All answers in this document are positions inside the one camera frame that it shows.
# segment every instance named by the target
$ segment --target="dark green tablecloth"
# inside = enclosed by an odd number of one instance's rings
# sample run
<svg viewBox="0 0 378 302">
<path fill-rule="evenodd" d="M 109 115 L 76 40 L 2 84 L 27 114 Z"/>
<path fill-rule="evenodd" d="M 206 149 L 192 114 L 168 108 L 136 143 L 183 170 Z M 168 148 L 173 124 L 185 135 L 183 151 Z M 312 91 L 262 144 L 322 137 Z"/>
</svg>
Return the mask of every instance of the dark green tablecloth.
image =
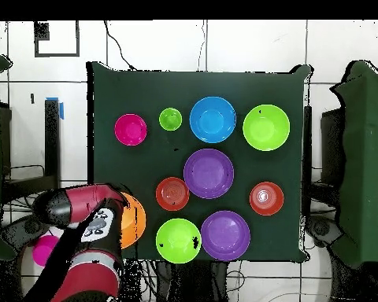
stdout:
<svg viewBox="0 0 378 302">
<path fill-rule="evenodd" d="M 378 262 L 378 74 L 371 67 L 351 63 L 333 88 L 346 112 L 346 164 L 339 217 L 345 234 L 332 249 L 350 267 Z"/>
<path fill-rule="evenodd" d="M 155 247 L 155 235 L 166 220 L 182 217 L 200 229 L 206 217 L 215 211 L 232 210 L 239 213 L 250 228 L 250 245 L 241 260 L 301 262 L 305 259 L 298 249 L 298 226 L 303 83 L 310 74 L 309 66 L 282 74 L 118 72 L 99 63 L 87 63 L 87 69 L 88 103 L 89 106 L 94 103 L 94 152 L 89 152 L 88 159 L 93 170 L 88 178 L 93 182 L 123 183 L 143 204 L 146 230 L 138 241 L 139 258 L 161 259 Z M 93 101 L 91 88 L 94 89 Z M 206 96 L 225 98 L 236 111 L 234 132 L 219 144 L 201 142 L 189 126 L 193 105 Z M 279 106 L 291 123 L 288 140 L 272 152 L 253 149 L 243 137 L 245 115 L 261 104 Z M 159 114 L 168 107 L 182 113 L 183 123 L 177 131 L 164 131 L 159 125 Z M 147 137 L 138 146 L 120 144 L 113 133 L 115 122 L 125 113 L 136 113 L 146 121 Z M 157 184 L 169 176 L 183 178 L 185 161 L 194 151 L 203 148 L 219 149 L 231 159 L 235 170 L 232 187 L 213 200 L 191 194 L 182 210 L 165 211 L 155 199 Z M 284 192 L 284 205 L 272 216 L 258 215 L 249 204 L 250 191 L 263 181 L 278 184 Z M 124 256 L 135 256 L 135 247 L 125 249 Z M 212 258 L 202 249 L 197 259 Z"/>
</svg>

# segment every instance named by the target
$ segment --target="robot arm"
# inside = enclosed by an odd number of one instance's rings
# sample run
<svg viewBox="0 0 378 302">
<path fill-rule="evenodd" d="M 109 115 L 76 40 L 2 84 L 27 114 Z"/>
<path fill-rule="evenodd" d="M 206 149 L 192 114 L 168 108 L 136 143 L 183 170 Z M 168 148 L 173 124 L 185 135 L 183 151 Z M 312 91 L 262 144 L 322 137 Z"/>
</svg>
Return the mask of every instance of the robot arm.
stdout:
<svg viewBox="0 0 378 302">
<path fill-rule="evenodd" d="M 43 223 L 65 228 L 65 233 L 24 300 L 98 302 L 117 297 L 123 270 L 120 221 L 126 206 L 123 195 L 106 184 L 39 195 L 34 214 Z"/>
</svg>

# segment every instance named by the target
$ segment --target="table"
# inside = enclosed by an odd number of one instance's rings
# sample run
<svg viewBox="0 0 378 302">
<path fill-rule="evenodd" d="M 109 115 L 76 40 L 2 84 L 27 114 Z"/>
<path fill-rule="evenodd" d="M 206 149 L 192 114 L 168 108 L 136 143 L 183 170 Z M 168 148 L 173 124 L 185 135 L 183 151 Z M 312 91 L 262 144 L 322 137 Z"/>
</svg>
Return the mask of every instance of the table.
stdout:
<svg viewBox="0 0 378 302">
<path fill-rule="evenodd" d="M 290 73 L 216 73 L 114 71 L 96 62 L 88 71 L 88 182 L 125 184 L 146 211 L 146 230 L 124 257 L 162 260 L 155 246 L 158 228 L 171 218 L 185 218 L 199 229 L 207 216 L 219 210 L 240 214 L 250 228 L 250 245 L 239 260 L 295 261 L 306 256 L 298 249 L 302 120 L 304 80 L 310 66 Z M 195 137 L 189 125 L 193 105 L 206 96 L 228 100 L 236 111 L 234 132 L 225 141 L 207 144 Z M 253 149 L 243 137 L 246 114 L 255 106 L 274 104 L 290 120 L 288 140 L 278 149 Z M 178 109 L 183 123 L 177 131 L 165 131 L 158 122 L 163 109 Z M 138 146 L 120 144 L 113 127 L 125 113 L 136 113 L 147 125 L 147 137 Z M 167 212 L 155 198 L 164 178 L 183 178 L 187 158 L 203 148 L 219 149 L 234 165 L 234 182 L 223 196 L 205 200 L 191 193 L 178 212 Z M 261 216 L 249 204 L 252 188 L 274 182 L 284 193 L 284 205 L 272 216 Z M 213 260 L 204 249 L 197 260 Z"/>
</svg>

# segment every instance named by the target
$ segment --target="green bowl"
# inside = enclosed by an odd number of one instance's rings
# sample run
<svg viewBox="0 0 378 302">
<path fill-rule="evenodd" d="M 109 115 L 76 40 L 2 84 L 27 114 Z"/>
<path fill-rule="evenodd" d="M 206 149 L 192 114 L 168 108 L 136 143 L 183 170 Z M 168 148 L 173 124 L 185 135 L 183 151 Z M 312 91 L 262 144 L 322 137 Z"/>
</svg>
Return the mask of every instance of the green bowl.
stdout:
<svg viewBox="0 0 378 302">
<path fill-rule="evenodd" d="M 174 108 L 167 108 L 160 114 L 160 125 L 164 130 L 174 131 L 182 123 L 182 115 Z"/>
<path fill-rule="evenodd" d="M 190 262 L 202 246 L 200 231 L 186 219 L 168 220 L 158 230 L 155 241 L 162 258 L 174 264 Z"/>
<path fill-rule="evenodd" d="M 286 113 L 275 105 L 259 105 L 243 121 L 243 135 L 255 149 L 269 151 L 283 145 L 290 134 Z"/>
</svg>

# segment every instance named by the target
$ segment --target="red bowl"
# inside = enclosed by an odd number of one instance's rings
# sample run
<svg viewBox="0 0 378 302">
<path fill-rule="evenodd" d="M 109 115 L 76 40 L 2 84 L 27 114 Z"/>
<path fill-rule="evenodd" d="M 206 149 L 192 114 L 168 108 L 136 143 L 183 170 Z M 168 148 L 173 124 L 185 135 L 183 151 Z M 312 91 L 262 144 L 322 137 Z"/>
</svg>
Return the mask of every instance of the red bowl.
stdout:
<svg viewBox="0 0 378 302">
<path fill-rule="evenodd" d="M 249 202 L 257 214 L 273 215 L 283 206 L 283 191 L 275 183 L 262 182 L 250 191 Z"/>
<path fill-rule="evenodd" d="M 163 209 L 179 211 L 189 201 L 189 189 L 182 179 L 168 177 L 158 184 L 155 197 Z"/>
</svg>

